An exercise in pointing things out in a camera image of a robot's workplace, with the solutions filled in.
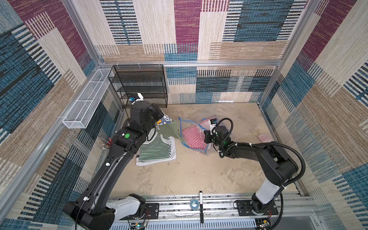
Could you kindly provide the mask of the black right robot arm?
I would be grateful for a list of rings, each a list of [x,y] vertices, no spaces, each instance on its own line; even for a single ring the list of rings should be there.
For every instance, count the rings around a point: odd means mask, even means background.
[[[235,142],[223,126],[205,130],[204,134],[204,142],[217,146],[221,158],[259,162],[265,180],[246,205],[255,215],[263,215],[268,211],[274,204],[273,200],[281,195],[284,188],[301,179],[305,173],[303,156],[290,146],[275,141],[257,144]]]

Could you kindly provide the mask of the green patterned garment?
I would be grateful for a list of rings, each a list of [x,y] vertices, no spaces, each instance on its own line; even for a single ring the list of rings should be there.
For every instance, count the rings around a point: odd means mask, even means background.
[[[170,118],[168,115],[164,115],[161,119],[159,119],[156,123],[156,130],[161,135],[166,135],[169,137],[173,137],[175,139],[182,140],[180,135],[180,129],[178,124]]]

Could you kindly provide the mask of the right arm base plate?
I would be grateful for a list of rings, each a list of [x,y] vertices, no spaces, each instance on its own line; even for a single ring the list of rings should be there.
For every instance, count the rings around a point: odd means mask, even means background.
[[[233,207],[238,211],[239,216],[262,216],[278,215],[279,211],[274,201],[263,204],[256,200],[236,200]]]

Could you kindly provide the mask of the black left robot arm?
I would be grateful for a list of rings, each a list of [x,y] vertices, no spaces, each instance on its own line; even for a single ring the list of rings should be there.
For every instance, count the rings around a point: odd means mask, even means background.
[[[124,168],[163,116],[154,103],[144,100],[133,103],[130,118],[112,138],[108,155],[91,183],[75,201],[69,201],[63,207],[63,212],[77,225],[87,230],[108,230],[122,218],[145,215],[146,200],[139,195],[130,194],[116,202],[108,202],[108,199]]]

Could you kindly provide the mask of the clear vacuum bag blue zip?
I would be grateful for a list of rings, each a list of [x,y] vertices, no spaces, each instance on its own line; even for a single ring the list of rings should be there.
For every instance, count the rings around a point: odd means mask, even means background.
[[[232,134],[224,121],[216,115],[196,122],[189,119],[179,118],[180,135],[183,138],[182,144],[192,150],[208,153],[211,147],[220,147],[221,144],[227,146],[231,141],[229,135]]]

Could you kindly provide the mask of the red white striped tank top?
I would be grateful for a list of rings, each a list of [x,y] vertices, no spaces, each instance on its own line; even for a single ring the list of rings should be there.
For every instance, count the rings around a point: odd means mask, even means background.
[[[185,146],[196,150],[201,151],[207,154],[207,151],[211,148],[210,144],[206,144],[204,142],[205,134],[204,130],[210,129],[211,118],[216,118],[219,121],[219,118],[216,115],[213,115],[208,118],[204,118],[199,122],[195,122],[188,119],[179,119],[180,128],[181,128],[181,136],[185,140]]]

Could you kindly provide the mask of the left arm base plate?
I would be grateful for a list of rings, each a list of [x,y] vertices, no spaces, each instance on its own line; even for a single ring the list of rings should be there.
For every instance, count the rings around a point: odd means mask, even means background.
[[[124,217],[120,220],[137,220],[143,222],[144,220],[148,219],[158,219],[159,218],[159,211],[160,211],[160,204],[159,203],[147,203],[145,205],[145,211],[142,216],[128,216]]]

